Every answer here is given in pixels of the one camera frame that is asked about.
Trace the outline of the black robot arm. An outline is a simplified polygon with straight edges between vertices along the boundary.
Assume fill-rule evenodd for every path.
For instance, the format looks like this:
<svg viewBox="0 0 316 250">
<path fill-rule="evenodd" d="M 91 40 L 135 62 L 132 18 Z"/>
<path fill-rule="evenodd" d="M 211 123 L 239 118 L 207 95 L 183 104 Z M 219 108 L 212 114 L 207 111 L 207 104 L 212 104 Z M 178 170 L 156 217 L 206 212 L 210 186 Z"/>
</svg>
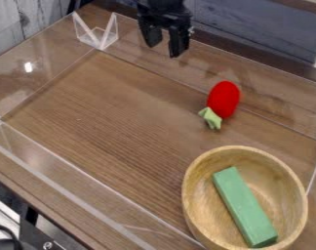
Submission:
<svg viewBox="0 0 316 250">
<path fill-rule="evenodd" d="M 187 49 L 192 33 L 191 12 L 184 0 L 136 0 L 136 21 L 146 45 L 152 48 L 170 34 L 168 53 L 176 58 Z"/>
</svg>

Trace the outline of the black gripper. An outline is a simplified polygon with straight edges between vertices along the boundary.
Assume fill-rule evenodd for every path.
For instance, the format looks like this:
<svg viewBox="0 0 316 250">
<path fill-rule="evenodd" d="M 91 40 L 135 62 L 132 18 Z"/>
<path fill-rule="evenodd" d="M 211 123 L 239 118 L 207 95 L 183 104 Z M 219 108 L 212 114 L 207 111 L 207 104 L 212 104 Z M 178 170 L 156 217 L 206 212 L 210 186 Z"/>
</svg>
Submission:
<svg viewBox="0 0 316 250">
<path fill-rule="evenodd" d="M 183 2 L 138 2 L 136 19 L 146 45 L 162 42 L 162 28 L 168 29 L 170 57 L 176 58 L 188 48 L 191 12 Z"/>
</svg>

